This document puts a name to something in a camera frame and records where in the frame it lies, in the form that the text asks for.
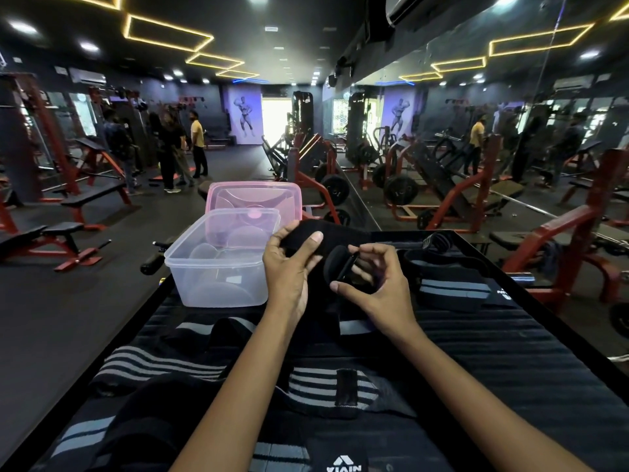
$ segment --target forearm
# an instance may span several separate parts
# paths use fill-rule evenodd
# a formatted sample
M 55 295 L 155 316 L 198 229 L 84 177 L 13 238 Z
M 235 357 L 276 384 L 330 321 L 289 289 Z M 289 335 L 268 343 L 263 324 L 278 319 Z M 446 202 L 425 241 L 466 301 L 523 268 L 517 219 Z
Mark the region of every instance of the forearm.
M 170 472 L 246 472 L 295 326 L 264 313 Z
M 515 414 L 430 341 L 419 326 L 394 340 L 498 471 L 590 471 Z

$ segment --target black ceiling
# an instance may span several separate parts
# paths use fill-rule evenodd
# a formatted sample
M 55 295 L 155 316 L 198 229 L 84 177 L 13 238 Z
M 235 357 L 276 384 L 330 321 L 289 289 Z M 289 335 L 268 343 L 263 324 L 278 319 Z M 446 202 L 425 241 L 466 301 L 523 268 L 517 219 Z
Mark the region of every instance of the black ceiling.
M 445 73 L 443 79 L 429 82 L 469 83 L 474 81 L 474 75 L 482 73 L 487 82 L 509 80 L 517 76 L 536 83 L 542 72 L 545 76 L 557 72 L 561 72 L 562 76 L 566 76 L 567 72 L 574 76 L 606 72 L 612 66 L 624 64 L 626 58 L 629 19 L 609 20 L 626 2 L 565 0 L 564 5 L 563 0 L 517 0 L 510 7 L 494 6 L 430 41 L 428 45 L 415 47 L 413 52 L 366 77 L 359 84 L 400 81 L 400 75 L 434 71 L 430 66 L 432 63 L 487 55 L 492 39 L 553 30 L 557 20 L 559 29 L 595 24 L 571 47 L 487 57 L 487 66 L 483 69 Z M 502 46 L 516 50 L 550 46 L 551 43 L 558 45 L 570 42 L 579 32 L 560 32 L 554 40 L 551 40 L 551 35 L 511 41 L 511 44 Z M 590 50 L 598 50 L 600 55 L 589 60 L 580 59 L 581 54 Z
M 122 10 L 78 0 L 2 0 L 0 4 L 3 39 L 19 36 L 41 47 L 82 55 L 79 43 L 86 40 L 100 47 L 98 58 L 119 69 L 151 75 L 172 75 L 173 69 L 180 69 L 189 80 L 215 78 L 216 69 L 185 63 L 193 53 L 125 39 L 129 13 L 212 34 L 215 39 L 202 52 L 243 60 L 245 64 L 235 69 L 259 73 L 260 79 L 273 84 L 310 83 L 315 68 L 320 68 L 323 83 L 364 20 L 363 0 L 123 0 Z M 34 26 L 40 36 L 16 33 L 9 25 L 12 20 Z M 279 30 L 265 32 L 265 26 Z M 131 35 L 185 47 L 204 39 L 138 20 L 133 21 Z M 204 62 L 216 61 L 205 58 Z

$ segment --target hand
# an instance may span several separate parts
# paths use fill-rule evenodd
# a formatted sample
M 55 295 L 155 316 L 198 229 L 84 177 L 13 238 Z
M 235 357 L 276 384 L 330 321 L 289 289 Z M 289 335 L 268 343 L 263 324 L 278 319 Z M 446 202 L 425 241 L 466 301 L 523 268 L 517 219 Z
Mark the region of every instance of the hand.
M 279 245 L 297 225 L 299 221 L 296 220 L 273 235 L 262 257 L 269 288 L 267 310 L 292 315 L 295 325 L 306 310 L 308 274 L 322 258 L 313 253 L 323 240 L 323 234 L 316 231 L 291 258 L 286 258 L 284 249 Z
M 335 293 L 358 305 L 373 324 L 394 343 L 409 334 L 423 334 L 415 320 L 408 280 L 402 273 L 394 246 L 366 244 L 348 247 L 360 252 L 352 272 L 372 285 L 381 285 L 373 294 L 363 293 L 347 283 L 333 281 Z

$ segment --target yellow shirt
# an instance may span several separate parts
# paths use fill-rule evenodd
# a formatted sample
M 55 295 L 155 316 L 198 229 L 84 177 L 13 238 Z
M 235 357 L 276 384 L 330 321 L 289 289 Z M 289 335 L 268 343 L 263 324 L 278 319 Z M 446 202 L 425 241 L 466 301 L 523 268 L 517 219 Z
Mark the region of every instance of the yellow shirt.
M 474 147 L 483 146 L 483 135 L 485 134 L 485 126 L 482 123 L 476 123 L 470 132 L 470 144 Z
M 191 136 L 192 139 L 194 139 L 194 134 L 195 133 L 199 133 L 198 136 L 197 136 L 197 142 L 196 142 L 195 146 L 197 146 L 197 147 L 205 147 L 205 141 L 203 139 L 203 127 L 201 127 L 199 119 L 196 119 L 193 122 L 192 136 Z

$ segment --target plastic container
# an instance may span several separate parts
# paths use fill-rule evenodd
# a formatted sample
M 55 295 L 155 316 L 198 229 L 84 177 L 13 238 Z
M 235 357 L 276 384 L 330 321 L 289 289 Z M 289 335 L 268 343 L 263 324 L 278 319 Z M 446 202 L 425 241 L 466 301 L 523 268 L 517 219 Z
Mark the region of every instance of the plastic container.
M 279 222 L 279 211 L 267 208 L 213 210 L 195 222 L 164 253 L 184 305 L 238 308 L 267 301 L 262 254 Z
M 205 212 L 252 207 L 278 209 L 281 228 L 301 220 L 301 189 L 290 182 L 216 182 L 209 188 Z

